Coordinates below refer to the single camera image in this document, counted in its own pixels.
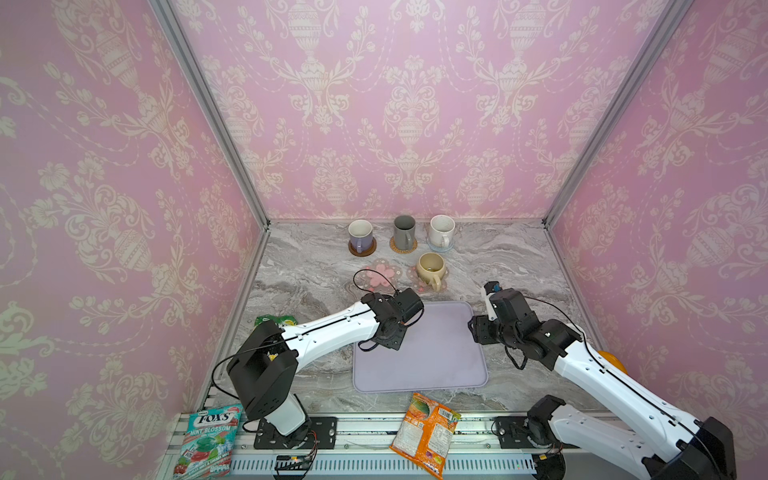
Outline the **blue woven coaster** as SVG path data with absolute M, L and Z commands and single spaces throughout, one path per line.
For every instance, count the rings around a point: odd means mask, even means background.
M 449 244 L 448 246 L 441 247 L 438 245 L 434 245 L 431 241 L 427 241 L 427 245 L 432 251 L 437 253 L 447 253 L 453 250 L 453 244 Z

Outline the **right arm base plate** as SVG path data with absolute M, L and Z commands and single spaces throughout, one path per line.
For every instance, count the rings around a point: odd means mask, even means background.
M 494 417 L 491 432 L 497 437 L 502 449 L 576 449 L 575 445 L 561 442 L 541 444 L 534 441 L 524 415 L 503 415 Z

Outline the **pink flower coaster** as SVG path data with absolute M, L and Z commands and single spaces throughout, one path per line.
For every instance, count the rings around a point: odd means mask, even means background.
M 414 266 L 414 267 L 412 267 L 412 268 L 409 270 L 409 272 L 408 272 L 408 275 L 409 275 L 409 279 L 410 279 L 410 280 L 412 281 L 412 283 L 413 283 L 413 284 L 416 286 L 416 290 L 417 290 L 417 291 L 419 291 L 419 292 L 425 292 L 427 289 L 431 289 L 431 290 L 433 290 L 433 289 L 432 289 L 430 286 L 428 286 L 427 284 L 425 284 L 425 283 L 424 283 L 424 282 L 423 282 L 423 281 L 422 281 L 422 280 L 419 278 L 419 276 L 418 276 L 418 274 L 417 274 L 417 269 L 416 269 L 417 263 L 415 264 L 415 266 Z M 446 273 L 445 273 L 445 276 L 444 276 L 444 278 L 443 278 L 443 288 L 442 288 L 440 291 L 442 291 L 442 290 L 445 288 L 445 277 L 446 277 L 446 275 L 447 275 L 447 272 L 448 272 L 448 269 L 447 269 L 447 264 L 446 264 Z
M 398 265 L 379 259 L 357 273 L 355 281 L 364 290 L 393 293 L 401 275 L 402 269 Z

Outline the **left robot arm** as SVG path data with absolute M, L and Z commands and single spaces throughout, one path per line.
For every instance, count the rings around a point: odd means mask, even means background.
M 294 326 L 267 320 L 258 325 L 228 359 L 226 373 L 250 421 L 274 428 L 277 442 L 293 448 L 311 420 L 291 393 L 294 377 L 319 358 L 347 345 L 373 342 L 397 351 L 424 311 L 411 288 L 392 295 L 367 292 L 350 307 Z

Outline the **grey mug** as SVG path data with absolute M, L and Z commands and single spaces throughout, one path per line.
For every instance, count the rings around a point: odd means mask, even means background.
M 410 215 L 400 215 L 394 220 L 394 238 L 398 248 L 409 249 L 415 239 L 416 221 Z

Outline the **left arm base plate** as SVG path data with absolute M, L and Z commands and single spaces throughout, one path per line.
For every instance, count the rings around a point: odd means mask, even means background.
M 336 443 L 337 423 L 337 417 L 310 416 L 296 431 L 283 435 L 274 425 L 262 419 L 255 433 L 253 447 L 256 450 L 331 450 Z

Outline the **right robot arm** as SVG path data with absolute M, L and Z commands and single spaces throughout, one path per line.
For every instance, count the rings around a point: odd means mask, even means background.
M 517 350 L 523 370 L 530 361 L 579 386 L 623 422 L 618 428 L 546 395 L 524 422 L 539 447 L 573 445 L 637 479 L 734 479 L 734 435 L 723 422 L 693 414 L 663 400 L 612 365 L 570 319 L 542 321 L 530 297 L 496 281 L 481 289 L 486 312 L 468 329 L 475 343 Z

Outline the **small lavender white cup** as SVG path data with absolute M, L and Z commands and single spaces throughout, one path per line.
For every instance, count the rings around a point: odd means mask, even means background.
M 373 226 L 368 220 L 354 220 L 348 226 L 349 248 L 355 255 L 368 252 L 374 243 Z

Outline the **brown wooden coaster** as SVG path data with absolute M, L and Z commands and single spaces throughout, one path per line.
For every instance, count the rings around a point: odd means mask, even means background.
M 349 250 L 351 255 L 353 255 L 355 257 L 367 257 L 367 256 L 372 255 L 376 251 L 376 249 L 377 249 L 377 240 L 376 240 L 375 237 L 373 237 L 371 239 L 371 245 L 369 246 L 369 248 L 366 249 L 366 250 L 363 250 L 361 252 L 358 252 L 356 250 L 355 245 L 352 242 L 348 242 L 347 243 L 347 247 L 348 247 L 348 250 Z

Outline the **white mug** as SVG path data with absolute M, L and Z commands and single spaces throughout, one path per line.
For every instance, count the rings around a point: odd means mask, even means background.
M 428 228 L 428 241 L 441 247 L 453 244 L 456 223 L 448 215 L 436 215 L 431 218 Z

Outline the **beige ceramic mug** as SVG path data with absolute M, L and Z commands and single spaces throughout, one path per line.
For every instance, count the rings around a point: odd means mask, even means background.
M 443 288 L 446 263 L 440 254 L 424 253 L 420 256 L 416 269 L 419 278 L 434 291 L 439 292 Z

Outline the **woven rattan coaster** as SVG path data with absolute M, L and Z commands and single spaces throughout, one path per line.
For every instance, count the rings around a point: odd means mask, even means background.
M 414 252 L 418 248 L 418 241 L 414 240 L 413 244 L 409 249 L 400 249 L 397 247 L 394 236 L 390 238 L 389 240 L 389 247 L 392 251 L 394 251 L 397 254 L 409 254 Z

